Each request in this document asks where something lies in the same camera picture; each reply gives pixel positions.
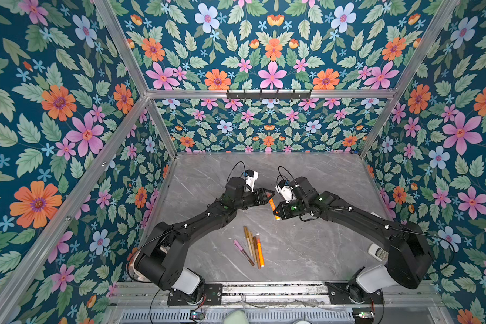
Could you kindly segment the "orange highlighter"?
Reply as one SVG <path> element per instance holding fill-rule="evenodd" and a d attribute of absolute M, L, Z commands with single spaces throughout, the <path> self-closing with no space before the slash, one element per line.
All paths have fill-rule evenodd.
<path fill-rule="evenodd" d="M 281 220 L 281 217 L 279 216 L 279 211 L 277 210 L 276 204 L 274 203 L 274 200 L 272 198 L 270 199 L 269 204 L 275 219 Z"/>
<path fill-rule="evenodd" d="M 258 258 L 259 258 L 259 267 L 263 268 L 265 266 L 265 262 L 264 262 L 261 238 L 259 234 L 255 236 L 255 240 L 256 240 L 256 247 L 257 247 Z"/>

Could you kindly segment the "beige pen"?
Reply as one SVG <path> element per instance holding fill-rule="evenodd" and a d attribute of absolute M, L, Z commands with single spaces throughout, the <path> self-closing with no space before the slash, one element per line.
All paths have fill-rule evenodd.
<path fill-rule="evenodd" d="M 258 246 L 257 246 L 257 242 L 256 242 L 257 239 L 251 231 L 248 231 L 248 232 L 249 232 L 249 236 L 250 236 L 250 242 L 251 242 L 251 247 L 252 247 L 253 255 L 254 255 L 254 258 L 255 258 L 256 266 L 257 266 L 258 269 L 260 269 L 261 268 L 261 262 L 260 262 L 260 259 L 259 259 L 259 251 L 258 251 Z"/>

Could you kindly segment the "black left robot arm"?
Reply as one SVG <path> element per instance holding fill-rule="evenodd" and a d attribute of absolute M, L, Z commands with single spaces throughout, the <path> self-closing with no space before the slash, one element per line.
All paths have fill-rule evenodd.
<path fill-rule="evenodd" d="M 161 290 L 187 295 L 202 290 L 204 279 L 184 267 L 189 248 L 204 236 L 227 226 L 239 210 L 267 205 L 275 196 L 266 188 L 251 189 L 241 177 L 230 178 L 225 192 L 193 218 L 175 224 L 157 224 L 133 258 L 137 275 Z"/>

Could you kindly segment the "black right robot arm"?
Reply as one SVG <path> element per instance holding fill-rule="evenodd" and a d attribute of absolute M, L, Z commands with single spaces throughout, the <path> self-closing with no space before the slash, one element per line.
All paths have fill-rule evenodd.
<path fill-rule="evenodd" d="M 305 220 L 309 215 L 312 220 L 340 224 L 386 251 L 386 260 L 375 267 L 361 268 L 348 282 L 344 294 L 352 302 L 362 303 L 371 294 L 391 286 L 415 290 L 434 261 L 422 229 L 413 222 L 396 223 L 359 209 L 337 194 L 320 193 L 305 177 L 281 180 L 276 190 L 283 201 L 274 209 L 274 216 L 281 220 Z"/>

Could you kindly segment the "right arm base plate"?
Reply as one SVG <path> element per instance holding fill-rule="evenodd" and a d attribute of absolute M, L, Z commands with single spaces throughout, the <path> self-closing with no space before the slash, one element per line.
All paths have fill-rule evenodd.
<path fill-rule="evenodd" d="M 385 302 L 382 290 L 368 293 L 359 286 L 357 278 L 364 269 L 365 267 L 361 267 L 348 282 L 324 282 L 332 305 L 364 305 L 367 302 L 380 305 Z"/>

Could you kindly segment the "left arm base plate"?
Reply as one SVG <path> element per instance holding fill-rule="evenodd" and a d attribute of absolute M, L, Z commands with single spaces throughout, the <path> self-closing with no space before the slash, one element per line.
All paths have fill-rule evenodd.
<path fill-rule="evenodd" d="M 186 294 L 172 289 L 168 295 L 168 306 L 219 306 L 224 286 L 221 283 L 201 283 L 192 293 Z"/>

